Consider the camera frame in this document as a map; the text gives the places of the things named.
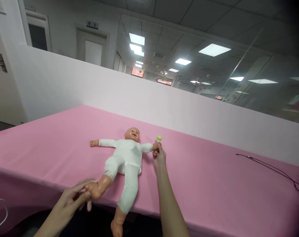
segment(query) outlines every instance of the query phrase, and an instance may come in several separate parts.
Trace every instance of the doll head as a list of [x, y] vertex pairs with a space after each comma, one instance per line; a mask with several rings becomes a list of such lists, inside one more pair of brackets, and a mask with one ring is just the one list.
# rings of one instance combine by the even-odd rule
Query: doll head
[[129, 128], [124, 134], [125, 139], [131, 139], [139, 142], [139, 130], [137, 128]]

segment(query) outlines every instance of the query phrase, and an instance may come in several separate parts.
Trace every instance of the pink table cover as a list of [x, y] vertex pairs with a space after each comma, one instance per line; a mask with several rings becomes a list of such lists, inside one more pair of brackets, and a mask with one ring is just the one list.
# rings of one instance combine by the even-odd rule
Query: pink table cover
[[[195, 235], [283, 237], [297, 230], [299, 193], [291, 181], [235, 154], [268, 162], [298, 182], [299, 167], [80, 106], [0, 132], [0, 198], [9, 206], [9, 218], [0, 233], [33, 213], [52, 208], [63, 188], [85, 178], [98, 179], [113, 148], [90, 148], [89, 141], [121, 139], [132, 126], [140, 130], [141, 143], [163, 137], [170, 182]], [[138, 179], [132, 211], [159, 216], [151, 153], [143, 154]], [[99, 203], [116, 206], [123, 186], [124, 176], [118, 175]], [[4, 216], [1, 205], [0, 213]]]

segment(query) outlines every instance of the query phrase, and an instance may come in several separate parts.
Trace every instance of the finger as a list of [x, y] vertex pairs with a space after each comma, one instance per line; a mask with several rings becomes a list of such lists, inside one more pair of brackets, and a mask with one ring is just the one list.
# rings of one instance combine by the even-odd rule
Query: finger
[[89, 200], [89, 201], [87, 202], [87, 211], [90, 212], [91, 209], [92, 209], [92, 200]]
[[84, 206], [85, 206], [85, 204], [83, 203], [83, 204], [81, 204], [81, 206], [78, 208], [78, 210], [82, 210], [83, 208], [84, 208]]
[[85, 204], [85, 202], [90, 198], [90, 192], [85, 192], [79, 196], [79, 198], [74, 201], [71, 205], [69, 205], [69, 208], [72, 213], [75, 213], [75, 211], [82, 205]]
[[85, 179], [85, 180], [81, 181], [80, 183], [78, 183], [76, 186], [72, 187], [71, 190], [73, 192], [77, 193], [77, 192], [83, 190], [88, 183], [96, 183], [96, 182], [97, 181], [95, 179]]

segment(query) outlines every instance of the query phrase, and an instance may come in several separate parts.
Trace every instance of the white wall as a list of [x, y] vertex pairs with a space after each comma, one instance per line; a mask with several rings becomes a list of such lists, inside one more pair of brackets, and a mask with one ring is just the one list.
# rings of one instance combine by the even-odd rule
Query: white wall
[[77, 54], [75, 24], [86, 26], [87, 20], [97, 22], [98, 30], [110, 33], [107, 68], [113, 69], [121, 17], [118, 8], [91, 0], [24, 0], [24, 2], [35, 5], [36, 12], [48, 16], [53, 53], [71, 58], [76, 58]]
[[3, 2], [0, 33], [29, 121], [86, 104], [299, 166], [299, 124], [29, 47], [17, 1]]

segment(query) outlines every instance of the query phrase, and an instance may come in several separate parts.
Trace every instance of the glass wall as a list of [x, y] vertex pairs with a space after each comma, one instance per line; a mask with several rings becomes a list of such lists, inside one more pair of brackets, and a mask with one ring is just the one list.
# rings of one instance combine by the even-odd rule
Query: glass wall
[[214, 3], [204, 19], [204, 1], [179, 17], [148, 2], [24, 0], [28, 45], [299, 123], [299, 29], [283, 5]]

